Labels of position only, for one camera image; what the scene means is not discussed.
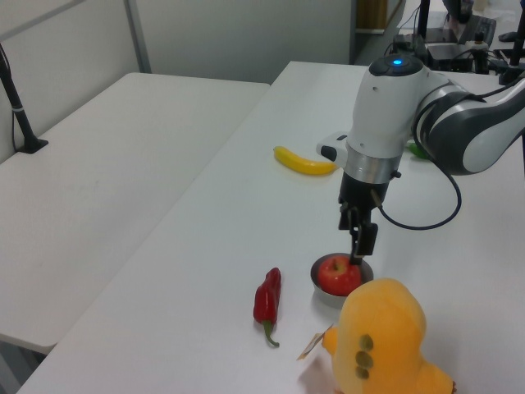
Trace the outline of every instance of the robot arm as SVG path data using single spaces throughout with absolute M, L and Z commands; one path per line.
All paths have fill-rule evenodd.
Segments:
M 377 225 L 371 212 L 389 182 L 400 177 L 399 162 L 412 136 L 442 171 L 467 175 L 494 164 L 524 130 L 524 80 L 486 103 L 416 58 L 375 61 L 359 87 L 349 134 L 317 145 L 319 154 L 344 170 L 339 229 L 350 231 L 354 263 L 373 252 Z

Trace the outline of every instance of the orange plush toy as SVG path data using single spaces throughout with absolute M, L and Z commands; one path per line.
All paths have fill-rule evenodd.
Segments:
M 377 279 L 354 290 L 339 327 L 322 340 L 342 392 L 454 393 L 452 379 L 421 355 L 426 326 L 418 301 L 398 281 Z

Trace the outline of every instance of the white wall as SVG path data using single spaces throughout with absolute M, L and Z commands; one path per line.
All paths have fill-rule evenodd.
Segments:
M 0 0 L 0 39 L 45 21 L 84 0 Z
M 348 64 L 355 0 L 131 0 L 152 72 L 272 83 L 289 61 Z
M 36 135 L 138 70 L 123 0 L 86 0 L 2 46 Z M 11 155 L 11 105 L 0 85 L 0 163 Z

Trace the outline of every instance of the toy banana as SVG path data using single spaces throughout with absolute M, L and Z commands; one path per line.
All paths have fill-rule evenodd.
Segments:
M 337 168 L 334 163 L 301 158 L 284 146 L 276 146 L 273 149 L 273 154 L 279 163 L 301 174 L 327 175 L 333 173 Z

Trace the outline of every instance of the apple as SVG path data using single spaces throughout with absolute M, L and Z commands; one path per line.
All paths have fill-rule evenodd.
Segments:
M 347 255 L 335 254 L 319 265 L 317 282 L 328 294 L 347 296 L 361 285 L 361 272 L 359 266 L 350 264 Z

